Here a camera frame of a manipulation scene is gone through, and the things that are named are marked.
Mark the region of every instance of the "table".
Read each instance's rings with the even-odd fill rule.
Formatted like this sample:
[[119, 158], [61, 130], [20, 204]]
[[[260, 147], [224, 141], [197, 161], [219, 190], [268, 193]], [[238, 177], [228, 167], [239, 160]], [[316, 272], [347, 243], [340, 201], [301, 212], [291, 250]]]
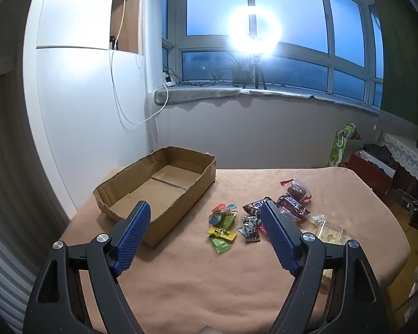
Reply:
[[[354, 236], [364, 249], [381, 287], [399, 274], [410, 254], [398, 221], [351, 170], [217, 170], [214, 184], [154, 250], [141, 245], [119, 283], [146, 334], [195, 334], [210, 325], [224, 334], [267, 333], [294, 278], [281, 268], [271, 244], [246, 245], [239, 235], [230, 251], [217, 254], [207, 239], [207, 219], [221, 202], [239, 207], [269, 195], [277, 199], [280, 181], [299, 178], [310, 189], [313, 214]], [[241, 218], [235, 227], [241, 226]], [[114, 222], [93, 197], [77, 212], [62, 236], [68, 245], [89, 242], [109, 232]], [[305, 222], [301, 228], [315, 232]], [[89, 282], [82, 272], [84, 296], [94, 328], [105, 332]], [[326, 293], [320, 292], [311, 326], [321, 318]]]
[[377, 143], [386, 146], [393, 159], [418, 180], [418, 149], [413, 139], [395, 134], [381, 133]]

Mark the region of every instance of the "lace tablecloth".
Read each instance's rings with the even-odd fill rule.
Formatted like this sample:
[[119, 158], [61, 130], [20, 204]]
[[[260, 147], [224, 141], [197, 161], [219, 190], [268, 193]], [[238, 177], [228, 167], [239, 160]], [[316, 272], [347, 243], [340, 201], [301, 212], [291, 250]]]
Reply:
[[382, 133], [378, 136], [378, 144], [386, 146], [393, 159], [418, 179], [418, 149], [416, 148], [416, 141], [394, 134]]

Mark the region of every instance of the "windowsill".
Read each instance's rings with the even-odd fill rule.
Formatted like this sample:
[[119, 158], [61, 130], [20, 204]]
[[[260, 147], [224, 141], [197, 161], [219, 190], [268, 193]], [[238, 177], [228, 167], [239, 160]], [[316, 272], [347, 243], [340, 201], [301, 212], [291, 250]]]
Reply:
[[[169, 99], [167, 105], [176, 105], [197, 100], [208, 100], [217, 98], [234, 98], [240, 94], [251, 95], [253, 97], [291, 97], [291, 98], [315, 98], [319, 101], [328, 101], [334, 104], [340, 104], [352, 108], [358, 108], [374, 115], [379, 114], [379, 108], [376, 106], [367, 105], [361, 101], [342, 97], [336, 94], [327, 94], [317, 90], [296, 88], [296, 87], [281, 87], [277, 85], [267, 84], [270, 90], [254, 89], [253, 85], [248, 85], [245, 89], [237, 88], [228, 84], [216, 84], [207, 87], [196, 86], [173, 86], [169, 90]], [[159, 106], [163, 106], [166, 101], [166, 89], [162, 88], [155, 92], [154, 100]]]

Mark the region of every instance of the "blue gripper pad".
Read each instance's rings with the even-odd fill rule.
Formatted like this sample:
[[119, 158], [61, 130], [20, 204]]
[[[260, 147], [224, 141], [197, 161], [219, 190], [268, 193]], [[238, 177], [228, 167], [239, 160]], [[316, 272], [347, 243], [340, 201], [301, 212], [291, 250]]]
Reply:
[[[285, 270], [288, 270], [292, 276], [296, 276], [302, 266], [297, 262], [296, 248], [293, 240], [283, 228], [281, 220], [288, 220], [284, 218], [278, 208], [272, 203], [275, 209], [267, 202], [260, 207], [260, 217], [262, 224], [268, 234], [269, 240], [272, 244], [275, 254], [280, 261], [280, 264]], [[297, 228], [295, 223], [288, 220], [289, 224], [293, 224]]]
[[139, 201], [128, 218], [116, 223], [111, 231], [111, 245], [115, 263], [111, 270], [119, 276], [127, 270], [150, 224], [150, 205]]

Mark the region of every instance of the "window pane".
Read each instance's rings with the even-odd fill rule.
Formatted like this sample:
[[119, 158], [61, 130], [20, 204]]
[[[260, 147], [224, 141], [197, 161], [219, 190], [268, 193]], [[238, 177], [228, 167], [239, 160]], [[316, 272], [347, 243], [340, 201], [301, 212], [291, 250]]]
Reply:
[[346, 73], [334, 71], [333, 94], [364, 100], [365, 81]]
[[373, 32], [375, 33], [375, 50], [376, 50], [376, 77], [384, 77], [384, 55], [382, 50], [382, 34], [379, 17], [376, 13], [375, 5], [370, 6], [370, 13], [372, 15]]
[[[242, 69], [249, 71], [250, 56], [230, 54], [223, 51], [196, 51], [183, 53], [184, 80], [211, 80], [212, 73], [222, 72], [223, 80], [232, 80], [233, 56], [243, 62]], [[282, 57], [262, 59], [261, 66], [265, 81], [321, 91], [327, 90], [328, 68]]]
[[373, 98], [373, 105], [380, 107], [382, 99], [382, 84], [375, 84], [375, 97]]
[[166, 48], [163, 48], [163, 66], [165, 66], [166, 68], [168, 68], [169, 67], [169, 61], [168, 61], [168, 58], [167, 58], [167, 49]]
[[364, 63], [364, 35], [359, 5], [352, 0], [330, 0], [337, 57], [360, 66]]
[[187, 0], [187, 35], [228, 35], [231, 15], [242, 6], [248, 0]]
[[167, 39], [167, 0], [161, 0], [162, 14], [162, 35]]
[[[327, 27], [322, 0], [257, 0], [280, 22], [280, 41], [328, 52]], [[269, 34], [268, 24], [257, 17], [257, 36]]]

